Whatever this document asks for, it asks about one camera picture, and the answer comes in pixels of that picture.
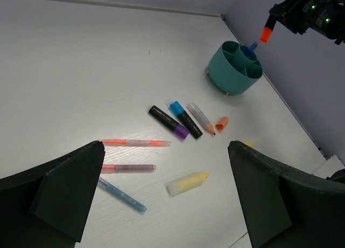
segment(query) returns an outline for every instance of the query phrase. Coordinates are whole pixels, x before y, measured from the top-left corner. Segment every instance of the yellow marker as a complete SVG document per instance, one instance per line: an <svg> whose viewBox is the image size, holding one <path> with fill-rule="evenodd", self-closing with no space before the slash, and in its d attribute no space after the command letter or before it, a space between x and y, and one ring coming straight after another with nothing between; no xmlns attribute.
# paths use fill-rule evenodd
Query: yellow marker
<svg viewBox="0 0 345 248"><path fill-rule="evenodd" d="M167 190L171 197L200 186L208 177L207 173L192 173L167 183Z"/></svg>
<svg viewBox="0 0 345 248"><path fill-rule="evenodd" d="M252 142L243 142L243 144L246 144L247 146L254 148L254 144Z"/></svg>

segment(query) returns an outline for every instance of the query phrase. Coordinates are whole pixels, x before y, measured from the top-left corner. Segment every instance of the black marker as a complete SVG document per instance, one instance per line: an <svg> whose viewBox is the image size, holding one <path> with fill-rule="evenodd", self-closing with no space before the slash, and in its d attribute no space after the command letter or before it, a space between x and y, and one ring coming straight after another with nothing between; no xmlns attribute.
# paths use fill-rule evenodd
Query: black marker
<svg viewBox="0 0 345 248"><path fill-rule="evenodd" d="M188 113L182 108L178 101L173 102L170 105L172 113L178 117L178 119L184 124L184 126L189 130L190 134L195 139L198 139L203 134Z"/></svg>
<svg viewBox="0 0 345 248"><path fill-rule="evenodd" d="M189 131L185 127L180 125L176 120L174 120L167 113L159 109L157 106L152 106L149 110L149 113L153 117L155 117L161 124L163 124L172 132L174 132L174 134L178 137L185 139L188 136Z"/></svg>

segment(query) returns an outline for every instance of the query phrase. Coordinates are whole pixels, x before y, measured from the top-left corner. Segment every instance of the white table surface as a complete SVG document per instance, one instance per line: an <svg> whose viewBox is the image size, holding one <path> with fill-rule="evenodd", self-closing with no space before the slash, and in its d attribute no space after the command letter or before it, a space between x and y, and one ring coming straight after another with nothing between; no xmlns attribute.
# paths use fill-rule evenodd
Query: white table surface
<svg viewBox="0 0 345 248"><path fill-rule="evenodd" d="M169 148L106 148L105 163L157 165L104 176L148 210L139 215L97 189L76 247L229 247L246 232L230 141L252 141L309 173L325 160L265 78L226 97L205 76L226 40L236 41L220 18L0 0L0 177L96 139L169 140ZM180 142L147 114L175 100L230 123L214 138ZM168 196L166 182L196 171L210 173L202 186Z"/></svg>

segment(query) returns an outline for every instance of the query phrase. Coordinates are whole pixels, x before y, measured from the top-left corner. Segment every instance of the pen holder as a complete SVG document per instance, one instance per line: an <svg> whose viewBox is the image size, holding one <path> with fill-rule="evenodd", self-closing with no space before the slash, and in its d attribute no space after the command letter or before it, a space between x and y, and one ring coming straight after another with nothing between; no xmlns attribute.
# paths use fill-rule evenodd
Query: pen holder
<svg viewBox="0 0 345 248"><path fill-rule="evenodd" d="M225 95L243 93L263 75L256 54L250 58L243 54L246 48L236 42L224 42L209 62L206 73Z"/></svg>

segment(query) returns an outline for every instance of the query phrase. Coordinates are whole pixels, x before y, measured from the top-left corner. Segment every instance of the purple marker cap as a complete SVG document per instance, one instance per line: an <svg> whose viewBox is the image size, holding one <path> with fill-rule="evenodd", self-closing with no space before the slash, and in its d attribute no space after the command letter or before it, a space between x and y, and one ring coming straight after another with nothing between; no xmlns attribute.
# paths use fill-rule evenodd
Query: purple marker cap
<svg viewBox="0 0 345 248"><path fill-rule="evenodd" d="M173 132L175 133L175 135L177 135L178 137L182 139L185 139L189 134L188 129L186 129L185 127L181 125L177 125L177 127L174 129Z"/></svg>

